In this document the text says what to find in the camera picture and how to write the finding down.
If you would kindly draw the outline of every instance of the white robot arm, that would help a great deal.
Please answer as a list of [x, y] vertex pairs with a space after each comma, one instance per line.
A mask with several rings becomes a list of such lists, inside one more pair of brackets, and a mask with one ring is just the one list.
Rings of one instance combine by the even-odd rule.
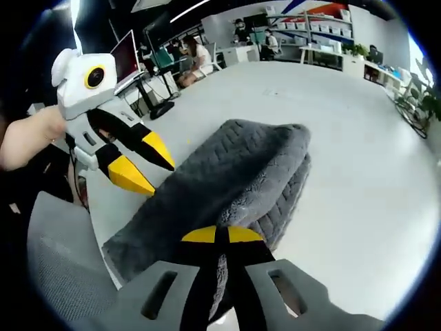
[[65, 49], [52, 66], [52, 85], [57, 87], [59, 108], [78, 160], [92, 170], [100, 169], [121, 188], [153, 195], [153, 185], [98, 131], [109, 132], [147, 161], [174, 170], [173, 159], [157, 133], [147, 129], [131, 107], [114, 96], [114, 57]]

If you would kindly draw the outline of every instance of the computer monitor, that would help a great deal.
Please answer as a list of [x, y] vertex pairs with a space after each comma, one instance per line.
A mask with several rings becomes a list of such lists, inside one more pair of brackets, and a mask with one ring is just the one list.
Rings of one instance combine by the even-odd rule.
[[114, 56], [116, 63], [118, 77], [116, 90], [120, 90], [120, 87], [127, 85], [141, 73], [133, 30], [130, 30], [110, 53]]
[[369, 53], [369, 59], [376, 64], [383, 64], [383, 53], [377, 50], [371, 49]]
[[254, 16], [248, 16], [243, 18], [243, 22], [247, 28], [258, 28], [261, 26], [268, 26], [268, 18], [266, 14], [257, 14]]

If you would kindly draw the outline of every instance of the computer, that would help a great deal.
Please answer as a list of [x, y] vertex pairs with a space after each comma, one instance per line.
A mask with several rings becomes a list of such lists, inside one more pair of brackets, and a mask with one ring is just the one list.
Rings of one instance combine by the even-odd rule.
[[141, 76], [139, 60], [136, 55], [135, 38], [133, 30], [130, 30], [110, 52], [115, 58], [116, 75], [118, 77], [115, 95], [121, 93], [126, 87], [133, 83], [135, 78]]
[[371, 48], [368, 59], [376, 64], [383, 64], [383, 53], [378, 52], [376, 49]]

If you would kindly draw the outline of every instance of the ceiling light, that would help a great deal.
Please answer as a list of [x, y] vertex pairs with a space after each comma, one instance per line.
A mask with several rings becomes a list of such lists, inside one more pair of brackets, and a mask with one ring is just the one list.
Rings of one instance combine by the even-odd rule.
[[72, 28], [74, 30], [74, 39], [77, 50], [80, 54], [83, 54], [83, 46], [81, 45], [80, 38], [76, 34], [75, 24], [76, 19], [78, 19], [78, 13], [80, 11], [80, 0], [70, 0], [70, 15], [72, 17]]
[[53, 7], [53, 10], [66, 10], [66, 9], [69, 9], [69, 7], [70, 7], [69, 0], [65, 0], [64, 2], [59, 3], [58, 5]]
[[174, 19], [172, 19], [170, 21], [170, 23], [175, 22], [175, 20], [180, 19], [182, 16], [184, 16], [188, 12], [191, 12], [194, 8], [197, 8], [197, 7], [201, 6], [201, 5], [203, 5], [204, 3], [207, 3], [208, 1], [210, 1], [210, 0], [203, 0], [200, 3], [197, 3], [196, 5], [194, 5], [193, 7], [188, 8], [186, 11], [180, 13], [178, 16], [176, 16]]

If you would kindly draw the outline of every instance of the storage box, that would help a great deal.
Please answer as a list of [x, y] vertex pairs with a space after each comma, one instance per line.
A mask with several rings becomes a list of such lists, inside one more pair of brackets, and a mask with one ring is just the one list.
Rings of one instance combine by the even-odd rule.
[[317, 23], [311, 23], [311, 31], [320, 32], [320, 26]]
[[332, 46], [320, 45], [320, 49], [324, 50], [325, 52], [329, 52], [329, 53], [334, 52], [334, 47], [332, 47]]
[[329, 33], [329, 26], [327, 24], [320, 24], [320, 31]]
[[296, 23], [294, 23], [294, 22], [287, 22], [286, 25], [287, 25], [288, 30], [295, 30], [296, 29]]
[[274, 8], [274, 6], [265, 6], [265, 12], [267, 13], [267, 15], [275, 15], [276, 14], [276, 9]]
[[299, 46], [306, 46], [306, 38], [294, 36], [294, 43]]
[[338, 36], [341, 36], [341, 35], [342, 35], [342, 29], [341, 29], [341, 28], [335, 28], [335, 27], [332, 27], [332, 28], [331, 28], [331, 31], [332, 31], [332, 34], [336, 34], [336, 35], [338, 35]]
[[297, 22], [296, 23], [298, 30], [306, 30], [306, 23], [305, 22]]
[[342, 15], [342, 20], [346, 22], [351, 21], [351, 12], [345, 9], [340, 9], [340, 14]]
[[343, 29], [342, 32], [345, 37], [352, 38], [352, 30]]

